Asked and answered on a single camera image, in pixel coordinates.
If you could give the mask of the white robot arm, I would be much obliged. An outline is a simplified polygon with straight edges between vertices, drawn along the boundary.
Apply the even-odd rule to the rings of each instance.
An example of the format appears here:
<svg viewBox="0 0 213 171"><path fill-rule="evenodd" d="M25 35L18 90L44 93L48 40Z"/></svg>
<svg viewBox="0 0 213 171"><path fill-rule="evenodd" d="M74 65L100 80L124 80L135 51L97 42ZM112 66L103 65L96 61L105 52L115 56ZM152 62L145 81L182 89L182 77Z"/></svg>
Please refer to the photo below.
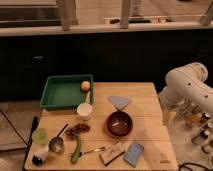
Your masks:
<svg viewBox="0 0 213 171"><path fill-rule="evenodd" d="M181 106L185 100L213 114L213 88L205 84L207 78L208 70L199 62L172 69L166 74L166 86L158 94L164 125L169 123L170 111Z"/></svg>

